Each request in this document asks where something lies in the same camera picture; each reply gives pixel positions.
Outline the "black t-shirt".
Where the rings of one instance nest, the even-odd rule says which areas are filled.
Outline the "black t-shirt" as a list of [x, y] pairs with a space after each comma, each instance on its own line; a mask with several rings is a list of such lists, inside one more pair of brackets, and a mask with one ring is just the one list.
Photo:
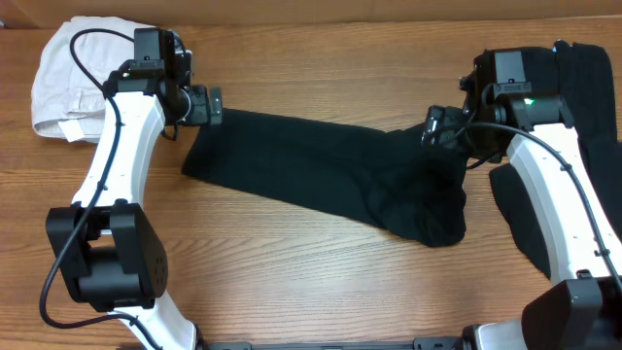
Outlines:
[[466, 158], [378, 129], [227, 110], [182, 167], [196, 180], [352, 219], [429, 247], [466, 233]]

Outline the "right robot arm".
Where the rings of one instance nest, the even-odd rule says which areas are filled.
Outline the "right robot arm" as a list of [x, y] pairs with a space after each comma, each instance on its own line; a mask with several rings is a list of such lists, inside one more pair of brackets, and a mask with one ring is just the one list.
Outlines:
[[551, 65], [535, 50], [486, 51], [460, 81], [462, 113], [428, 111], [424, 145], [463, 151], [517, 171], [543, 234], [551, 288], [519, 318], [468, 326], [459, 337], [418, 338], [420, 349], [617, 349], [621, 345], [621, 243], [584, 167], [575, 118], [559, 87], [559, 49]]

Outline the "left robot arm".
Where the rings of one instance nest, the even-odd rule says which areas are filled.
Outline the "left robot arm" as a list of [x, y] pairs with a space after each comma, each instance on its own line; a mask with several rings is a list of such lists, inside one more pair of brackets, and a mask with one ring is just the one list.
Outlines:
[[219, 130], [222, 93], [191, 84], [191, 55], [175, 32], [139, 28], [130, 40], [133, 58], [96, 84], [106, 102], [105, 119], [86, 178], [71, 204], [51, 209], [46, 219], [55, 261], [39, 313], [47, 325], [64, 328], [47, 308], [60, 275], [71, 299], [98, 313], [70, 328], [119, 320], [146, 349], [204, 349], [199, 327], [167, 291], [166, 252], [143, 201], [157, 138], [168, 127]]

